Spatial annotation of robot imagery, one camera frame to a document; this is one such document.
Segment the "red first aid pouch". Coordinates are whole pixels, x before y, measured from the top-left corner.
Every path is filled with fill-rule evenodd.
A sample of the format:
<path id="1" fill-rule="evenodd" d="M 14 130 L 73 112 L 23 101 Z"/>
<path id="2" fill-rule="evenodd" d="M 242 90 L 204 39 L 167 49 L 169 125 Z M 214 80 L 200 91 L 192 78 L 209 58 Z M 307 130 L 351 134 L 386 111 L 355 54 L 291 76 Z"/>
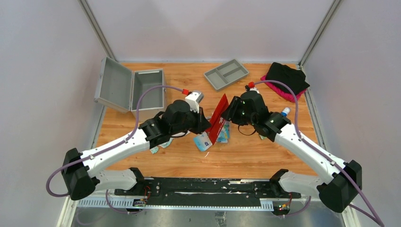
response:
<path id="1" fill-rule="evenodd" d="M 223 94 L 218 105 L 216 106 L 211 119 L 209 120 L 211 126 L 205 130 L 212 145 L 217 141 L 217 138 L 221 132 L 223 124 L 225 123 L 224 118 L 221 117 L 222 113 L 228 108 L 228 99 L 226 94 Z"/>

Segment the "teal white bandage packet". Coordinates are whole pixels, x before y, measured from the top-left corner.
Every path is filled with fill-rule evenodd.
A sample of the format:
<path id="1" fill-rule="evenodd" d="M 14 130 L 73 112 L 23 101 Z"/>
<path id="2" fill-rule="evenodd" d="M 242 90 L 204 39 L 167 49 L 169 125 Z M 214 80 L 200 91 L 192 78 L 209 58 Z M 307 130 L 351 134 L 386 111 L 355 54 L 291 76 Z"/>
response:
<path id="1" fill-rule="evenodd" d="M 159 146 L 162 147 L 162 148 L 167 148 L 168 146 L 171 145 L 172 141 L 173 141 L 173 138 L 170 138 L 169 141 L 167 141 L 165 143 L 162 143 Z"/>

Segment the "small teal bandage packet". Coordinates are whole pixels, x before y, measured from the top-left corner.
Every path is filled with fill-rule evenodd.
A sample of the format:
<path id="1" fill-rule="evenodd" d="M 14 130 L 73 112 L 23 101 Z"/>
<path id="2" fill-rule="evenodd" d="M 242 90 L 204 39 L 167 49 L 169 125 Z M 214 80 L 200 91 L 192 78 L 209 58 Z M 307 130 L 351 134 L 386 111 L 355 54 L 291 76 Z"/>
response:
<path id="1" fill-rule="evenodd" d="M 152 154 L 155 154 L 155 153 L 157 153 L 159 151 L 159 147 L 158 146 L 153 147 L 153 148 L 150 149 L 150 151 L 151 151 Z"/>

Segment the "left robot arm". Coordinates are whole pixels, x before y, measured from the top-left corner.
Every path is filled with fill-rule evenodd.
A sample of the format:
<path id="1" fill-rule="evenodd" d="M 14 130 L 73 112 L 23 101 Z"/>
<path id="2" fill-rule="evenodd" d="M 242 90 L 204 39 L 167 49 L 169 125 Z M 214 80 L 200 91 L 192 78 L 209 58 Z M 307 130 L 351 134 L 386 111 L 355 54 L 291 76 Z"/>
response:
<path id="1" fill-rule="evenodd" d="M 144 192 L 142 173 L 134 167 L 124 171 L 108 171 L 114 163 L 139 152 L 168 142 L 172 136 L 191 132 L 202 134 L 211 127 L 203 110 L 190 110 L 183 100 L 175 100 L 164 111 L 141 123 L 134 134 L 120 137 L 103 146 L 79 152 L 72 148 L 66 152 L 61 175 L 66 184 L 67 195 L 81 200 L 95 191 L 121 189 L 133 195 Z"/>

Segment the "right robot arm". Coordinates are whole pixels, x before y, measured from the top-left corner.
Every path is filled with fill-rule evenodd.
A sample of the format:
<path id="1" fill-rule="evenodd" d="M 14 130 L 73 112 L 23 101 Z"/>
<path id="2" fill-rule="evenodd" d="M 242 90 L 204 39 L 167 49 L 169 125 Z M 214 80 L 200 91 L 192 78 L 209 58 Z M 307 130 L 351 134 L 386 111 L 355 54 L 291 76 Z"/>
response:
<path id="1" fill-rule="evenodd" d="M 275 197 L 288 192 L 319 198 L 330 210 L 341 213 L 362 189 L 362 167 L 346 162 L 300 133 L 295 125 L 278 112 L 270 112 L 256 91 L 233 97 L 222 118 L 238 126 L 250 125 L 270 141 L 278 143 L 310 166 L 317 176 L 301 175 L 281 169 L 270 181 Z"/>

